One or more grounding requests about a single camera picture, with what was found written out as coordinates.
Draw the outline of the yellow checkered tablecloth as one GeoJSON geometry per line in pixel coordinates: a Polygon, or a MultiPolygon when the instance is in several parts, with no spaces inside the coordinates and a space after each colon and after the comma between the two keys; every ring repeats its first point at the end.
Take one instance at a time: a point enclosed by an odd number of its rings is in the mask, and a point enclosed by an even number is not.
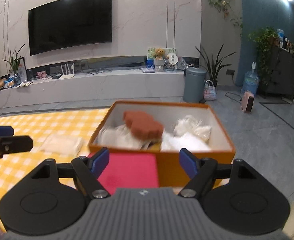
{"type": "MultiPolygon", "coordinates": [[[[88,155],[90,137],[107,111],[102,108],[0,117],[0,126],[10,125],[15,135],[28,135],[33,140],[30,152],[9,154],[0,159],[0,199],[44,159],[54,158],[58,163],[68,163],[73,159],[71,155],[40,151],[40,146],[49,135],[81,137],[83,145],[79,155],[88,155]]],[[[4,230],[1,221],[0,229],[4,230]]]]}

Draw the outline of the pink space heater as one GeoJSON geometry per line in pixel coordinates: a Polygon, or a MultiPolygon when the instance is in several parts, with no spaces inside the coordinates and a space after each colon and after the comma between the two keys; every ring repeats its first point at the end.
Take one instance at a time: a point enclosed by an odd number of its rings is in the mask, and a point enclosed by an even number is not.
{"type": "Polygon", "coordinates": [[[254,100],[254,95],[249,90],[245,91],[240,105],[242,111],[250,113],[254,106],[254,100]]]}

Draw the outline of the dark side cabinet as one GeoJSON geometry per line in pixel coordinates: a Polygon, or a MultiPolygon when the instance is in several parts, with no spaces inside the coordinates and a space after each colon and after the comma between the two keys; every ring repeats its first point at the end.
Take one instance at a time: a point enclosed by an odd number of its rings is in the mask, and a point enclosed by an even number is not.
{"type": "Polygon", "coordinates": [[[270,58],[271,74],[267,78],[268,83],[262,83],[260,93],[262,95],[294,96],[294,55],[290,52],[272,47],[270,58]]]}

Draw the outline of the bushy green plant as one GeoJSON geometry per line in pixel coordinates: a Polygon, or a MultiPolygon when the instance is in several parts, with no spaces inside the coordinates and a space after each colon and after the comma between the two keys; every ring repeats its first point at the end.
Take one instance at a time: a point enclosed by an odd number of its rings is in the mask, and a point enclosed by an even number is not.
{"type": "Polygon", "coordinates": [[[272,27],[261,28],[248,35],[248,40],[256,44],[256,67],[262,88],[269,84],[271,55],[277,39],[277,32],[272,27]]]}

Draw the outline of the white cloth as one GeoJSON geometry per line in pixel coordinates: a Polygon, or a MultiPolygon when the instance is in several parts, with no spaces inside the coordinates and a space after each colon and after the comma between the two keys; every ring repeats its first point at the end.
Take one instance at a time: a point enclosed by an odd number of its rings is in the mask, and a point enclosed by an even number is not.
{"type": "Polygon", "coordinates": [[[210,147],[200,138],[186,133],[182,137],[174,136],[164,132],[162,135],[161,151],[179,152],[182,148],[186,148],[190,152],[210,151],[210,147]]]}

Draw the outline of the brown bear-shaped sponge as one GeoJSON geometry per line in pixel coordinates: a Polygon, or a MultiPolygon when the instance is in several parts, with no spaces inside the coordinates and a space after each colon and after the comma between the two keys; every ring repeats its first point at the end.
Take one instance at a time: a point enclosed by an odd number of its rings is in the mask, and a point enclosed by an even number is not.
{"type": "Polygon", "coordinates": [[[164,126],[144,111],[125,111],[123,121],[136,139],[158,140],[162,138],[164,126]]]}

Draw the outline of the hanging vine plant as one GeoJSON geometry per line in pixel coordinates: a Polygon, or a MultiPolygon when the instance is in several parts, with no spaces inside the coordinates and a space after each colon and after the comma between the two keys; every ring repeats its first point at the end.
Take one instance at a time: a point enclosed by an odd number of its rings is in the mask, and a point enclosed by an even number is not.
{"type": "Polygon", "coordinates": [[[226,0],[207,0],[210,7],[215,8],[219,13],[223,13],[224,19],[240,30],[240,37],[243,35],[243,18],[240,13],[236,13],[226,0]]]}

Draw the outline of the floor plant long leaves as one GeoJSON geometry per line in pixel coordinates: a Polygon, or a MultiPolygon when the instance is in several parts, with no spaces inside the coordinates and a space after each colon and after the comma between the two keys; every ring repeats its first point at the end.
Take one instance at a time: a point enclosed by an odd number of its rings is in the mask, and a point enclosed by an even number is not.
{"type": "Polygon", "coordinates": [[[199,53],[199,67],[203,68],[206,70],[208,76],[209,76],[209,80],[212,81],[212,83],[214,84],[214,87],[217,87],[217,83],[218,83],[218,75],[219,72],[225,68],[225,67],[229,67],[231,66],[230,63],[224,63],[224,61],[234,55],[236,52],[232,52],[227,54],[226,56],[221,56],[221,52],[223,50],[224,45],[222,44],[222,46],[220,47],[216,58],[214,58],[213,53],[211,53],[210,57],[208,56],[208,54],[206,53],[205,49],[203,48],[203,46],[200,46],[200,48],[195,47],[195,49],[198,51],[199,53]]]}

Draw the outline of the grey trash bin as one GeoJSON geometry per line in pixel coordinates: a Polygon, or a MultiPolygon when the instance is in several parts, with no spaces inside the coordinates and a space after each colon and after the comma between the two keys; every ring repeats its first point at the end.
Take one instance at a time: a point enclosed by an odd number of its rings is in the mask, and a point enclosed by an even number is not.
{"type": "Polygon", "coordinates": [[[207,72],[203,69],[189,67],[186,69],[183,100],[188,103],[199,103],[203,100],[204,83],[207,72]]]}

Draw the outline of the grey tv cabinet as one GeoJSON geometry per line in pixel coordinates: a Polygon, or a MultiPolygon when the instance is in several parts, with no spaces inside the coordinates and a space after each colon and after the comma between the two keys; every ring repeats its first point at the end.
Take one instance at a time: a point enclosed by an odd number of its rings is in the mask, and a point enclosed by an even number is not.
{"type": "Polygon", "coordinates": [[[38,80],[0,91],[0,108],[86,100],[181,97],[182,72],[143,73],[114,70],[70,79],[38,80]]]}

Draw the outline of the blue water jug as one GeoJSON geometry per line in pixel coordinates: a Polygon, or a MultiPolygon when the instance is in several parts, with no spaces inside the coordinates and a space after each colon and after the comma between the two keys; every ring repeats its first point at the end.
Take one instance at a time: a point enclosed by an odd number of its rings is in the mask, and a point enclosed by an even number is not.
{"type": "Polygon", "coordinates": [[[256,71],[256,62],[253,62],[251,70],[246,72],[244,75],[242,93],[244,94],[246,91],[249,91],[254,96],[256,96],[258,86],[259,86],[259,76],[256,71]]]}

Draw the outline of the black wall television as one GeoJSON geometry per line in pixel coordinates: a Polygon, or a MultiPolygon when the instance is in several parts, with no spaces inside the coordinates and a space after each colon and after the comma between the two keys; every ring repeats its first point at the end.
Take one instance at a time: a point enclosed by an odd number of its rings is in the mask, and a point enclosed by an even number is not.
{"type": "Polygon", "coordinates": [[[57,0],[29,10],[30,55],[112,41],[112,0],[57,0]]]}

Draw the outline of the white wifi router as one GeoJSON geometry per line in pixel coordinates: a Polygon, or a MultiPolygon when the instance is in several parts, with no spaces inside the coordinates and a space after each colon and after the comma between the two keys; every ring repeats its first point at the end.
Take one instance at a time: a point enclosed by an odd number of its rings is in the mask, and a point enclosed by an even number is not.
{"type": "Polygon", "coordinates": [[[71,66],[69,66],[68,63],[61,66],[61,76],[60,79],[71,79],[75,75],[75,64],[73,63],[71,66]]]}

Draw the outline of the pastel woven basket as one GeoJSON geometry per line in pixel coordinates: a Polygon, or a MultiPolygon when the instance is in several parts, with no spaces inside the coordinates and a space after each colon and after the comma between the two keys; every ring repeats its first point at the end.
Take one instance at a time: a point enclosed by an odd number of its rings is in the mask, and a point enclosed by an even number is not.
{"type": "Polygon", "coordinates": [[[214,83],[212,81],[210,81],[210,80],[207,80],[204,83],[203,98],[206,101],[214,101],[214,100],[216,100],[216,88],[214,86],[214,83]]]}

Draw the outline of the potted plant on cabinet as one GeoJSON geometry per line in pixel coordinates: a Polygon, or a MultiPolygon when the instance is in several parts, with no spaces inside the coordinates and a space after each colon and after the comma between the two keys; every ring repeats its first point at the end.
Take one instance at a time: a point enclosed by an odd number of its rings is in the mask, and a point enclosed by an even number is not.
{"type": "Polygon", "coordinates": [[[5,62],[9,63],[11,67],[15,86],[18,86],[22,82],[27,81],[25,60],[24,57],[20,55],[20,51],[23,49],[23,47],[24,45],[22,45],[18,50],[10,51],[9,60],[4,60],[5,62]]]}

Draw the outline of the teddy bear on cabinet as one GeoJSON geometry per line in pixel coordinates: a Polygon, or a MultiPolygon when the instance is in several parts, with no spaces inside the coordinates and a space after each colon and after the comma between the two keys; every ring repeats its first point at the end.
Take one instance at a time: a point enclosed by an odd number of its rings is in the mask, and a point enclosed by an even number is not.
{"type": "Polygon", "coordinates": [[[155,72],[162,72],[165,65],[165,50],[157,48],[154,53],[154,70],[155,72]]]}

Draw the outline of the round white fan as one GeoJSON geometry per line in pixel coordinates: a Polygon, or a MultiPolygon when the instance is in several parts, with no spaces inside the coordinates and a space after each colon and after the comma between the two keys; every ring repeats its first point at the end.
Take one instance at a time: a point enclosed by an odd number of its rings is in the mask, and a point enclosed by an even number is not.
{"type": "Polygon", "coordinates": [[[175,53],[169,53],[167,55],[167,59],[171,65],[175,65],[176,63],[178,63],[178,57],[175,53]]]}

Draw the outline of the white plastic bundle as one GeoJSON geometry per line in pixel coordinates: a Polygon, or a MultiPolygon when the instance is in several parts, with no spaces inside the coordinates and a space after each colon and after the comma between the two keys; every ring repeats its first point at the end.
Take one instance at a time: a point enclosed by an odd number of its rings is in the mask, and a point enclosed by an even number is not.
{"type": "Polygon", "coordinates": [[[186,115],[182,119],[178,119],[174,127],[174,135],[182,137],[186,133],[190,133],[203,142],[208,143],[211,135],[212,127],[205,125],[203,120],[196,119],[192,115],[186,115]]]}

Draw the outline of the pink sponge block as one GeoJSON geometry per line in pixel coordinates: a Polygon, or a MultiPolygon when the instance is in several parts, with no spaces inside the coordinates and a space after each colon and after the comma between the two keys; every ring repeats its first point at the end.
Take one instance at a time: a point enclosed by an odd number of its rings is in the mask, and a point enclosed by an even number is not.
{"type": "Polygon", "coordinates": [[[156,157],[147,153],[111,153],[98,181],[110,194],[118,188],[158,188],[156,157]]]}

